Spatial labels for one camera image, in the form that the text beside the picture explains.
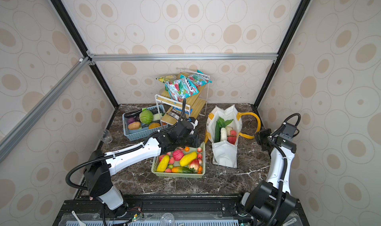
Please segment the white grocery tote bag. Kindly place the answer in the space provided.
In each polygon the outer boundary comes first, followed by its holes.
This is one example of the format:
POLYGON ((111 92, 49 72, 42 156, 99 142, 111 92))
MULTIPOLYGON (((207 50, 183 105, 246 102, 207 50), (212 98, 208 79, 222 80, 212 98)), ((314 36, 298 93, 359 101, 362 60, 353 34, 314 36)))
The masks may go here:
POLYGON ((231 168, 237 168, 237 152, 238 152, 238 139, 240 136, 246 139, 253 139, 254 136, 242 133, 243 121, 242 118, 245 115, 250 115, 257 120, 257 126, 254 128, 254 133, 259 132, 261 129, 261 120, 259 116, 253 112, 240 113, 234 105, 223 110, 219 107, 215 107, 208 115, 206 121, 205 131, 205 143, 211 142, 213 151, 213 163, 220 166, 226 166, 231 168), (214 142, 216 122, 219 117, 224 120, 232 119, 233 122, 227 127, 227 134, 230 136, 230 131, 235 130, 237 132, 236 144, 230 144, 228 141, 214 142))

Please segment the red pepper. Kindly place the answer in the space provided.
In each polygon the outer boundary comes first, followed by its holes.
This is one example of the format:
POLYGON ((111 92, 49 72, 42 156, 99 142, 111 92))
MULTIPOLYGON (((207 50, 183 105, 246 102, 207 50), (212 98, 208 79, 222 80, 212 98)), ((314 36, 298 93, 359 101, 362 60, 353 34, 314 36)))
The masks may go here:
POLYGON ((236 136, 228 136, 227 141, 228 141, 230 144, 235 145, 235 144, 236 144, 236 141, 237 141, 237 137, 236 137, 236 136))

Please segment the green cucumber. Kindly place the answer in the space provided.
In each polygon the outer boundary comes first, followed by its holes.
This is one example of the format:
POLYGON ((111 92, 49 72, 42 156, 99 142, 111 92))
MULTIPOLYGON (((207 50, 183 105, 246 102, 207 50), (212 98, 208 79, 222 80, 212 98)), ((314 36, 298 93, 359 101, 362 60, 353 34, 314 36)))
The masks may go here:
POLYGON ((216 122, 216 127, 215 127, 215 135, 214 135, 214 142, 215 143, 220 142, 221 128, 222 128, 221 122, 218 120, 216 122))

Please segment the white radish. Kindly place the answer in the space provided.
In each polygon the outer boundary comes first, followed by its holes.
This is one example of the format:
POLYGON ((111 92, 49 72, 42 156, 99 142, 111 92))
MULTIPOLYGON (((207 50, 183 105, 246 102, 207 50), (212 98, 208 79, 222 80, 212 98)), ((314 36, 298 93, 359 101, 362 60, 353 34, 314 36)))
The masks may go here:
POLYGON ((226 128, 221 128, 220 130, 220 141, 227 141, 228 134, 226 128))

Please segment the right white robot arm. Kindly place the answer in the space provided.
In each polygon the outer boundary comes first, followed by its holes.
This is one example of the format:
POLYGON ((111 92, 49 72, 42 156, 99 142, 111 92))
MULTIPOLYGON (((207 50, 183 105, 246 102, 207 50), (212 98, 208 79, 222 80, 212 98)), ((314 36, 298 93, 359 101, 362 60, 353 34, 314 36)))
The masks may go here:
POLYGON ((275 131, 260 129, 255 139, 270 155, 271 164, 267 179, 261 181, 252 192, 246 192, 238 203, 239 216, 250 215, 264 226, 280 226, 294 210, 297 199, 291 195, 289 175, 297 145, 293 138, 299 134, 301 115, 288 116, 275 131))

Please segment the leafy green vegetable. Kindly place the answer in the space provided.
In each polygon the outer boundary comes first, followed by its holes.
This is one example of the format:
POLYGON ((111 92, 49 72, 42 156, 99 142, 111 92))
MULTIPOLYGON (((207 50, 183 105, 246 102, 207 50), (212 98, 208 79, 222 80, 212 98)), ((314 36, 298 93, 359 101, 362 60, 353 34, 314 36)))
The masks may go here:
POLYGON ((219 123, 221 128, 226 128, 230 123, 233 122, 233 120, 232 119, 224 120, 223 118, 219 117, 217 122, 219 123))

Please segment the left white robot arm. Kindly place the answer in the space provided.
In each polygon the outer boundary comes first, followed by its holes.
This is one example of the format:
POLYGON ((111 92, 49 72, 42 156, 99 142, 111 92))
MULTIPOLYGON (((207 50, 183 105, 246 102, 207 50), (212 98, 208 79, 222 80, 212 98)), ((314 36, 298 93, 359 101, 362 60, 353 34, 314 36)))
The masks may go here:
POLYGON ((200 144, 197 124, 196 118, 187 117, 182 110, 174 125, 151 133, 143 142, 114 152, 94 151, 87 162, 67 173, 65 181, 72 188, 87 190, 90 197, 121 218, 128 212, 128 206, 111 177, 145 159, 166 155, 181 147, 197 147, 200 144))

